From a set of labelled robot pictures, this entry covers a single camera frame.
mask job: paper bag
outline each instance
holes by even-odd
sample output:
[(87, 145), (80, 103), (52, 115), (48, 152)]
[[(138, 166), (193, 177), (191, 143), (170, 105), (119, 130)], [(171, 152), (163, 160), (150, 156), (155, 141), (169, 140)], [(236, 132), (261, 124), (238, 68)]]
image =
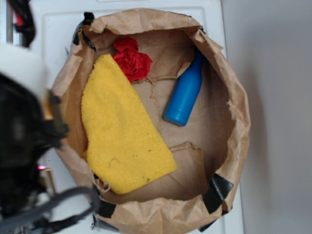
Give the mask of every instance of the paper bag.
[[(95, 60), (102, 54), (114, 55), (113, 43), (125, 35), (136, 39), (139, 51), (153, 60), (147, 79), (134, 87), (172, 150), (178, 170), (116, 195), (109, 181), (93, 175), (83, 158), (88, 140), (80, 102)], [(194, 45), (207, 58), (203, 83), (187, 125), (178, 127), (164, 121), (163, 114), (176, 78), (194, 59)], [(249, 146), (250, 114), (246, 92), (221, 49), (186, 15), (133, 9), (94, 19), (85, 13), (53, 87), (70, 127), (57, 152), (77, 185), (98, 190), (97, 218), (102, 224), (128, 234), (182, 234), (203, 231), (232, 209)]]

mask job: blue plastic bottle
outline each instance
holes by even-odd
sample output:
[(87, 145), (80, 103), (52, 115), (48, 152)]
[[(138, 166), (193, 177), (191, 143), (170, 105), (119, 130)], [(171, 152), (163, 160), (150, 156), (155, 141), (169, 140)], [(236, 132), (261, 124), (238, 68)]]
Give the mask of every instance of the blue plastic bottle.
[(185, 126), (189, 120), (201, 87), (201, 65), (205, 57), (195, 49), (195, 59), (180, 76), (164, 115), (164, 119), (178, 126)]

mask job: yellow towel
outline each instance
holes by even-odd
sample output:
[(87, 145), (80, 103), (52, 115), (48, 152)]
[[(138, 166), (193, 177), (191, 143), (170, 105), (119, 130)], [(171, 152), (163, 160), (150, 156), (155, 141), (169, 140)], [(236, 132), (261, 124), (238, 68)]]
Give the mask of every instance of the yellow towel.
[(176, 170), (176, 162), (142, 101), (111, 55), (94, 64), (83, 91), (86, 160), (117, 194), (140, 188)]

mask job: wire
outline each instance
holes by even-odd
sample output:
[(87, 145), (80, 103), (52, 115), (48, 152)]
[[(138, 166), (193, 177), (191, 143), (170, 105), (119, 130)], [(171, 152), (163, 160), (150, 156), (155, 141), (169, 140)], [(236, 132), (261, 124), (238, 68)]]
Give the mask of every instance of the wire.
[(69, 217), (62, 221), (56, 221), (52, 222), (49, 225), (50, 232), (52, 233), (54, 231), (59, 231), (62, 228), (71, 226), (73, 224), (76, 224), (79, 220), (87, 216), (93, 211), (96, 211), (99, 208), (99, 197), (97, 193), (89, 188), (86, 187), (77, 187), (69, 189), (54, 198), (51, 199), (51, 201), (38, 206), (30, 211), (23, 212), (21, 214), (18, 214), (14, 217), (10, 217), (6, 220), (3, 220), (2, 223), (0, 223), (0, 233), (4, 231), (12, 230), (13, 228), (20, 227), (22, 225), (34, 222), (41, 218), (42, 214), (45, 212), (48, 212), (58, 206), (61, 202), (64, 200), (76, 196), (76, 195), (89, 195), (91, 202), (91, 207), (82, 212), (81, 214), (74, 215), (72, 217)]

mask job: white object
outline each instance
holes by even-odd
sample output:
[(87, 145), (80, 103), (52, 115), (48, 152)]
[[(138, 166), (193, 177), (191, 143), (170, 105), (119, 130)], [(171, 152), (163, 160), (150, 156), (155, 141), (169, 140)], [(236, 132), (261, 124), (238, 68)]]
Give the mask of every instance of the white object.
[[(37, 30), (31, 50), (40, 55), (49, 68), (52, 79), (48, 83), (48, 87), (52, 86), (67, 59), (67, 52), (70, 50), (75, 29), (84, 19), (83, 12), (93, 12), (95, 17), (99, 17), (131, 8), (145, 7), (189, 15), (200, 22), (206, 34), (223, 47), (222, 53), (226, 56), (220, 0), (31, 0), (30, 4)], [(52, 173), (58, 192), (75, 187), (68, 170), (54, 150), (50, 150), (46, 154), (42, 164), (54, 171)], [(66, 201), (55, 209), (54, 219), (77, 214), (88, 206), (88, 202), (82, 196)], [(90, 215), (77, 225), (60, 233), (113, 233), (98, 228), (91, 229), (92, 223), (93, 219)], [(198, 230), (191, 232), (191, 234), (199, 233)], [(233, 210), (217, 220), (204, 233), (244, 234), (239, 188)]]
[(0, 73), (44, 100), (47, 70), (40, 56), (21, 46), (0, 43)]

